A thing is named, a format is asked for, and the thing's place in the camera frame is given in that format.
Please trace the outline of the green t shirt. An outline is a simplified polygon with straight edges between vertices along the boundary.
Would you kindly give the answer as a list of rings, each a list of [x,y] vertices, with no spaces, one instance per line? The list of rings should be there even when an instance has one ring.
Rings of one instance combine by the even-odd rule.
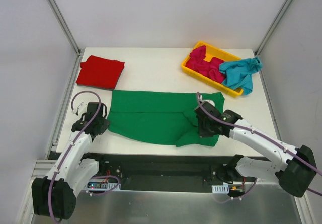
[[[214,147],[218,135],[199,136],[197,106],[195,93],[114,90],[109,131],[145,143]]]

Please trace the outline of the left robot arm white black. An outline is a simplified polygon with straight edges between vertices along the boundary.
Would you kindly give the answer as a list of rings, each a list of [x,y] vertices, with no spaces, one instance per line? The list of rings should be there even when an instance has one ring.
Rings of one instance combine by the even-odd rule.
[[[76,198],[92,176],[102,178],[106,165],[83,158],[94,139],[108,128],[107,107],[89,102],[86,111],[71,127],[64,151],[43,178],[32,183],[33,210],[36,215],[54,220],[69,219],[76,206]]]

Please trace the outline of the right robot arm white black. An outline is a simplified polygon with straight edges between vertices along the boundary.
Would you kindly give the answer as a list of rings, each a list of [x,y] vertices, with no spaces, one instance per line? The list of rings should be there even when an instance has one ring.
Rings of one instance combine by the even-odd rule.
[[[221,170],[230,180],[238,181],[242,177],[265,179],[278,183],[292,196],[302,197],[309,190],[316,174],[321,173],[309,147],[295,147],[274,139],[231,110],[220,113],[210,100],[198,100],[197,103],[195,113],[200,137],[222,135],[266,157],[263,161],[234,155]]]

